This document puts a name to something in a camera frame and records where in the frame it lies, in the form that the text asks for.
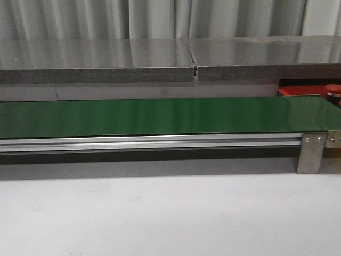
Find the green conveyor belt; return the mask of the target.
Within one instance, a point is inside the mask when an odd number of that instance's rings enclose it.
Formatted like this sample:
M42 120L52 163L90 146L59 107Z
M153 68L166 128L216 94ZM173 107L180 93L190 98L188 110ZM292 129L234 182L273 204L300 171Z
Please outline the green conveyor belt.
M1 138L319 132L340 109L317 96L1 103Z

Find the aluminium conveyor side rail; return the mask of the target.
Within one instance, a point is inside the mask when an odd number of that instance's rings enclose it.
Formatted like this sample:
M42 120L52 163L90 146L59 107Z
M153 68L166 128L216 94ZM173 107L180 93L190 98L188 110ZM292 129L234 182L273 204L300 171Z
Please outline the aluminium conveyor side rail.
M301 133L189 134L70 138L2 139L1 153L296 146Z

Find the red plastic tray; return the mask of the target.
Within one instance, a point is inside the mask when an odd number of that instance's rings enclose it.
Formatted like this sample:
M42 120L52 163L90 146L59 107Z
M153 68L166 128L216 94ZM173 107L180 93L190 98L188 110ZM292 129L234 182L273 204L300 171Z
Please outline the red plastic tray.
M278 95L319 95L326 100L325 86L328 84L340 84L340 79L282 79Z

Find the steel conveyor end bracket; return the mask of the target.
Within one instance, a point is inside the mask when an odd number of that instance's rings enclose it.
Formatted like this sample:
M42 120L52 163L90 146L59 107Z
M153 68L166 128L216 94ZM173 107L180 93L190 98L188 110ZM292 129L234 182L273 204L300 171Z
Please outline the steel conveyor end bracket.
M326 148L341 148L341 130L329 130L325 143Z

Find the grey pleated curtain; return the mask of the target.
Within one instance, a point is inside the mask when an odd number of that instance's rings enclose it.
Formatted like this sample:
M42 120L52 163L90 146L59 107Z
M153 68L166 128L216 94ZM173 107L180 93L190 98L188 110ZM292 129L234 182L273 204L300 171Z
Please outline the grey pleated curtain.
M1 1L1 39L339 35L340 1Z

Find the left grey stone slab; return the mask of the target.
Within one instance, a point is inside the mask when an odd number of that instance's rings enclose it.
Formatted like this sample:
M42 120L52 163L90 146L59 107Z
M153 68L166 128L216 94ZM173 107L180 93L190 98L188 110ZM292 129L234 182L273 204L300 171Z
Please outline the left grey stone slab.
M1 41L2 84L189 82L179 39Z

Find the right grey stone slab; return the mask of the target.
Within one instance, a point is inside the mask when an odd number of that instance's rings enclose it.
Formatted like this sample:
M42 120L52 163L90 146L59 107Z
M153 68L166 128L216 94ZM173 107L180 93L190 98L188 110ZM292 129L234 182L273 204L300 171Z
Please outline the right grey stone slab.
M340 36L190 39L199 81L339 79Z

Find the steel conveyor support bracket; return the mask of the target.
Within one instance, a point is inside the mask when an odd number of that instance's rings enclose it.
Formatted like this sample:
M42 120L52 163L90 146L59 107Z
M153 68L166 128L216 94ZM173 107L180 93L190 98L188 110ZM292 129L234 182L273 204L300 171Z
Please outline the steel conveyor support bracket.
M297 164L297 174L318 174L327 134L304 133Z

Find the red mushroom push button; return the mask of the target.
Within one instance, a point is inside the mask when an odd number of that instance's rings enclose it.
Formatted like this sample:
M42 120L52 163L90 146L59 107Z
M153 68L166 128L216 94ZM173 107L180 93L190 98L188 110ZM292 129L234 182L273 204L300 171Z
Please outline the red mushroom push button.
M341 98L341 85L340 84L328 84L325 86L326 100L335 106L340 105Z

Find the grey stone slab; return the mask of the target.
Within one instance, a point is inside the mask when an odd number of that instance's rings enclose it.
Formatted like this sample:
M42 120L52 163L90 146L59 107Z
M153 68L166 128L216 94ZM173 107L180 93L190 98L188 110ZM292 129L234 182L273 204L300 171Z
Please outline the grey stone slab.
M340 36L190 39L199 81L339 79Z
M189 82L179 39L1 41L2 84Z

